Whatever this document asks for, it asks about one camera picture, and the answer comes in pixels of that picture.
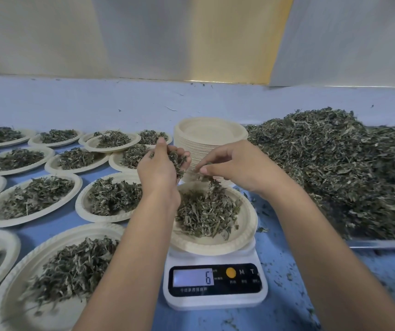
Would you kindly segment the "person's left hand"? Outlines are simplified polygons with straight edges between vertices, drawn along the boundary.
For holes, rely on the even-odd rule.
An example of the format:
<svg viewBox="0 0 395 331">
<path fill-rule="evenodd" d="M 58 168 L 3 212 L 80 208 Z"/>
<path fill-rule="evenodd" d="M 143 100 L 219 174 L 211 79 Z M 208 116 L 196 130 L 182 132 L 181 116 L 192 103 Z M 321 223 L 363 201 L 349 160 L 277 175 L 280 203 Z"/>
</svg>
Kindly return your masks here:
<svg viewBox="0 0 395 331">
<path fill-rule="evenodd" d="M 177 148 L 176 146 L 167 145 L 171 149 L 176 148 L 188 157 L 187 164 L 183 165 L 184 171 L 186 171 L 191 164 L 191 154 L 189 151 L 185 151 L 183 148 Z M 180 204 L 181 198 L 177 189 L 178 181 L 170 180 L 167 177 L 157 176 L 150 168 L 150 162 L 148 153 L 140 160 L 137 172 L 141 182 L 143 199 L 148 200 L 149 198 L 154 200 L 160 200 L 161 203 L 177 207 Z"/>
</svg>

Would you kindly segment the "person's right hand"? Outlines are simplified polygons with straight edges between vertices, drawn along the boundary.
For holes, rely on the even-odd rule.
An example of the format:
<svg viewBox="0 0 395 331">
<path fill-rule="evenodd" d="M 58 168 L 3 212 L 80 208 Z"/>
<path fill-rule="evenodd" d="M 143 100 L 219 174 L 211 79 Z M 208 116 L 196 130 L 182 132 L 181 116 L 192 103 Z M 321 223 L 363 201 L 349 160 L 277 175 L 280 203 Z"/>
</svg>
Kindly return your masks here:
<svg viewBox="0 0 395 331">
<path fill-rule="evenodd" d="M 249 141 L 240 140 L 225 145 L 234 146 L 233 177 L 224 177 L 225 180 L 261 196 L 266 196 L 278 183 L 286 180 L 286 173 Z"/>
</svg>

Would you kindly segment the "pinch of dried green leaves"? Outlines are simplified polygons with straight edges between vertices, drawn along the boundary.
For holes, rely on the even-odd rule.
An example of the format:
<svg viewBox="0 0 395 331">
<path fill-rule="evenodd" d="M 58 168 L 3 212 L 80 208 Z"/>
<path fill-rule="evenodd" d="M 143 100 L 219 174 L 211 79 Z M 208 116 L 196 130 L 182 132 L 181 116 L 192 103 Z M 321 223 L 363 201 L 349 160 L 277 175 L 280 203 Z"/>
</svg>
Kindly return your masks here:
<svg viewBox="0 0 395 331">
<path fill-rule="evenodd" d="M 200 182 L 211 182 L 211 181 L 215 180 L 213 176 L 201 174 L 200 171 L 197 171 L 197 170 L 193 171 L 192 177 L 194 178 L 194 180 L 200 181 Z"/>
</svg>

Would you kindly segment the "handful of dried green leaves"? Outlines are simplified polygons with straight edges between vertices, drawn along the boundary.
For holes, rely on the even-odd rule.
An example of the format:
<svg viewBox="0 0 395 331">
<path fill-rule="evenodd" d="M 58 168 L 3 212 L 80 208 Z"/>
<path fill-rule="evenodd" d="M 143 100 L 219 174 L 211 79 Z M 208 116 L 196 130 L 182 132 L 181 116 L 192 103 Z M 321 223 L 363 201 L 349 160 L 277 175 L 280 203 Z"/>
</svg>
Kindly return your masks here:
<svg viewBox="0 0 395 331">
<path fill-rule="evenodd" d="M 150 168 L 157 176 L 167 177 L 170 180 L 177 181 L 184 175 L 183 165 L 187 164 L 188 157 L 178 149 L 167 147 L 166 157 L 160 162 L 154 159 L 155 149 L 148 151 L 148 158 L 150 162 Z"/>
</svg>

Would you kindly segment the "person's left forearm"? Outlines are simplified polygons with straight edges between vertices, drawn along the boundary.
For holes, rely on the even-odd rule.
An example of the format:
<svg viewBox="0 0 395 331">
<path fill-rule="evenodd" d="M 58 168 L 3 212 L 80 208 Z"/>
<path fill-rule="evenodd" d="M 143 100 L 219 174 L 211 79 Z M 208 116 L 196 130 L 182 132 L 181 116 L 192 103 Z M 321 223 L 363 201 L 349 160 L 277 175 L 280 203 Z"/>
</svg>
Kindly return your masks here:
<svg viewBox="0 0 395 331">
<path fill-rule="evenodd" d="M 180 196 L 144 191 L 117 250 L 73 331 L 150 331 Z"/>
</svg>

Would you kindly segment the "person's right forearm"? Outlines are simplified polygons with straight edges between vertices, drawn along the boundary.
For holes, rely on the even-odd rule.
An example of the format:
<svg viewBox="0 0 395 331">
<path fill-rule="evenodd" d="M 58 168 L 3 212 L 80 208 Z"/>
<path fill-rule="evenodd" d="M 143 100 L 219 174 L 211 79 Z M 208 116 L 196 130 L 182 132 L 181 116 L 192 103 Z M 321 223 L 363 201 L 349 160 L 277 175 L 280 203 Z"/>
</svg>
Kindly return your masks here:
<svg viewBox="0 0 395 331">
<path fill-rule="evenodd" d="M 260 178 L 326 331 L 395 331 L 395 301 L 287 175 Z"/>
</svg>

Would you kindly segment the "stack of empty paper plates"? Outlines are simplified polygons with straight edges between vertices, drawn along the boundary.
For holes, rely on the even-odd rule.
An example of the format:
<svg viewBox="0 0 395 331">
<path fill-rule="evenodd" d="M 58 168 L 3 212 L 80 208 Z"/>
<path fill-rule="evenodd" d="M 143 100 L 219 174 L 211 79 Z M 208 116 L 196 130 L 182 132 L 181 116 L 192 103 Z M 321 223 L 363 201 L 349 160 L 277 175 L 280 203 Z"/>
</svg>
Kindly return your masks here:
<svg viewBox="0 0 395 331">
<path fill-rule="evenodd" d="M 239 123 L 214 117 L 192 117 L 181 120 L 173 131 L 173 143 L 191 154 L 191 164 L 182 182 L 198 180 L 195 167 L 217 147 L 248 138 L 248 131 Z"/>
</svg>

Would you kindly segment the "dried leaf portion being weighed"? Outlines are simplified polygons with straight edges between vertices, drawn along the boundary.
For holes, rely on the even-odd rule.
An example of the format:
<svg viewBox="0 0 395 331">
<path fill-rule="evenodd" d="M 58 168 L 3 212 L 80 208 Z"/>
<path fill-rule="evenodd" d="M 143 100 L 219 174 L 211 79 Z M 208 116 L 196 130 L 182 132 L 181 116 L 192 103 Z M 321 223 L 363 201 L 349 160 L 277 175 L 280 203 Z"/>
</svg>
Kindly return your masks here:
<svg viewBox="0 0 395 331">
<path fill-rule="evenodd" d="M 233 200 L 225 188 L 210 178 L 205 190 L 180 191 L 181 204 L 175 221 L 180 233 L 195 237 L 214 238 L 220 234 L 228 240 L 233 230 L 239 229 L 240 200 Z"/>
</svg>

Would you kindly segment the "scattered leaf crumbs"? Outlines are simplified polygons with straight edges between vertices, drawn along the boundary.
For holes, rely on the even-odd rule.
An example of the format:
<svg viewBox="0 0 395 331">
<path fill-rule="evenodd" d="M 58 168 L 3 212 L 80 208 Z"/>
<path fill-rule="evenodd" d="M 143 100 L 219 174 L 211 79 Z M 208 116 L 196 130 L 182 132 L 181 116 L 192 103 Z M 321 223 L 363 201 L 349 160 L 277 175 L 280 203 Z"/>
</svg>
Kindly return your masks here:
<svg viewBox="0 0 395 331">
<path fill-rule="evenodd" d="M 239 187 L 258 215 L 256 251 L 268 284 L 262 303 L 230 308 L 207 318 L 202 331 L 323 331 L 272 207 Z"/>
</svg>

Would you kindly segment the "beige paper weighing plate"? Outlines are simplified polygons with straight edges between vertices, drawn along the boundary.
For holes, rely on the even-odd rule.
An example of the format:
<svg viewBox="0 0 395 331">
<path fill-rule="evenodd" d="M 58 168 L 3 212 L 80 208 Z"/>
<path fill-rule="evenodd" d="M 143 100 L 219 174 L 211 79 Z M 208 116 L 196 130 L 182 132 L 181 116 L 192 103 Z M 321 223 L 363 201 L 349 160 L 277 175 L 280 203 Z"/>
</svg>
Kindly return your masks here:
<svg viewBox="0 0 395 331">
<path fill-rule="evenodd" d="M 184 183 L 178 186 L 178 191 L 187 191 L 190 189 L 205 190 L 207 186 L 208 182 Z M 201 256 L 220 256 L 243 248 L 253 239 L 258 225 L 258 218 L 254 207 L 248 198 L 238 190 L 224 186 L 223 188 L 225 188 L 225 192 L 230 198 L 240 200 L 240 211 L 238 214 L 239 229 L 233 230 L 228 240 L 224 240 L 220 234 L 214 238 L 195 238 L 180 233 L 178 222 L 174 220 L 171 235 L 172 246 Z"/>
</svg>

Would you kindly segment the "large pile of dried leaves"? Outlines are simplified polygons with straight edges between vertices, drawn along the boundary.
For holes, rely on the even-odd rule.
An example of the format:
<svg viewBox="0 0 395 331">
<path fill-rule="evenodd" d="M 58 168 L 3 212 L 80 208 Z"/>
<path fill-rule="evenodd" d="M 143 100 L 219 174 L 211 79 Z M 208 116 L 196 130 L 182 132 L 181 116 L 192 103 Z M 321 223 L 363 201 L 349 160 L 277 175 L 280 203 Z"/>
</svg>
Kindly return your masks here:
<svg viewBox="0 0 395 331">
<path fill-rule="evenodd" d="M 395 240 L 395 125 L 327 107 L 245 128 L 344 239 Z"/>
</svg>

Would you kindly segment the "white digital kitchen scale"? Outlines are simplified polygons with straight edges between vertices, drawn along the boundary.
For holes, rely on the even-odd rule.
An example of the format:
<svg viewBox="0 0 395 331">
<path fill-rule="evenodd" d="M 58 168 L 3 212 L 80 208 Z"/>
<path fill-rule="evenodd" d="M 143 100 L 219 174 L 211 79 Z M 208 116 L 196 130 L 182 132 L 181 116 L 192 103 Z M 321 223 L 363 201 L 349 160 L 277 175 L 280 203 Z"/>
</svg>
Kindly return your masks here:
<svg viewBox="0 0 395 331">
<path fill-rule="evenodd" d="M 168 306 L 178 311 L 261 304 L 268 295 L 268 283 L 255 238 L 221 256 L 199 256 L 170 247 L 162 290 Z"/>
</svg>

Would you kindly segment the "metal tray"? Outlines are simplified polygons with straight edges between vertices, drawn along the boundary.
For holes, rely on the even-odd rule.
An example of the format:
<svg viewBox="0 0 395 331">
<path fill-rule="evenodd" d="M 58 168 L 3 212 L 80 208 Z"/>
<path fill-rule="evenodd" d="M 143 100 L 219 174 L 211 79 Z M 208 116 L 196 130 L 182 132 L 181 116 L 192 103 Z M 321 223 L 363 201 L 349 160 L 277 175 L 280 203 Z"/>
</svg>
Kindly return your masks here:
<svg viewBox="0 0 395 331">
<path fill-rule="evenodd" d="M 349 248 L 353 250 L 382 250 L 395 251 L 395 240 L 347 240 Z"/>
</svg>

